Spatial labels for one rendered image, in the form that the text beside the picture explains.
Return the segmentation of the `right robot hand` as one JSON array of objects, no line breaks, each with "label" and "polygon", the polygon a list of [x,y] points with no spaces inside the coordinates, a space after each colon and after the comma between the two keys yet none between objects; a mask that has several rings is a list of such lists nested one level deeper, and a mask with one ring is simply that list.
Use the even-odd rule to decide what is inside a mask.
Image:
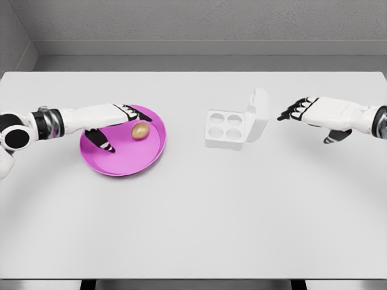
[{"label": "right robot hand", "polygon": [[297,120],[314,127],[323,127],[330,132],[324,139],[325,144],[343,141],[355,129],[368,134],[369,121],[365,118],[366,107],[351,101],[329,97],[302,98],[289,106],[277,118]]}]

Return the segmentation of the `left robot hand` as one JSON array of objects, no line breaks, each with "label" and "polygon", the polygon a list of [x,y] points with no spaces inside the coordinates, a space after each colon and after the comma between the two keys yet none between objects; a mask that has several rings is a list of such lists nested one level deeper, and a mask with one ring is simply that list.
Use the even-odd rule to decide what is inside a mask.
[{"label": "left robot hand", "polygon": [[123,123],[144,120],[151,122],[152,118],[125,104],[102,104],[85,108],[87,110],[85,136],[99,149],[115,153],[115,148],[100,130],[104,127],[118,126]]}]

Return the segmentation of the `brown egg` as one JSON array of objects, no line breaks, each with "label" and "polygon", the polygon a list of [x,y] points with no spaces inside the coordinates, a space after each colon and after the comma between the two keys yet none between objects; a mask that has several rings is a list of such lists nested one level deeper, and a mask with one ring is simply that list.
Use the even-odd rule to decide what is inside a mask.
[{"label": "brown egg", "polygon": [[134,140],[142,140],[149,135],[150,127],[147,122],[139,122],[132,127],[131,137]]}]

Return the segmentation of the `white egg box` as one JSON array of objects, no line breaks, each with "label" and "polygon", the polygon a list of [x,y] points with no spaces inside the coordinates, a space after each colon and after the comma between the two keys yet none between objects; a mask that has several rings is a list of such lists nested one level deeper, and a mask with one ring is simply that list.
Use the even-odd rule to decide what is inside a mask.
[{"label": "white egg box", "polygon": [[241,150],[244,143],[260,139],[269,119],[268,94],[256,87],[249,97],[246,111],[208,111],[205,145],[209,148]]}]

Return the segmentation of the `pink round plate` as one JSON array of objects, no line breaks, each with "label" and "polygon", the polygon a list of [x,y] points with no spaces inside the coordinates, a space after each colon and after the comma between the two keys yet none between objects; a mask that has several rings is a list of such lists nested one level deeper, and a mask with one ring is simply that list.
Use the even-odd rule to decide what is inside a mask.
[{"label": "pink round plate", "polygon": [[163,120],[149,108],[139,105],[134,108],[152,119],[148,136],[142,140],[135,140],[131,136],[132,128],[139,123],[138,120],[101,128],[115,148],[114,153],[97,148],[84,133],[81,134],[80,154],[91,169],[108,176],[127,176],[146,169],[161,155],[166,145]]}]

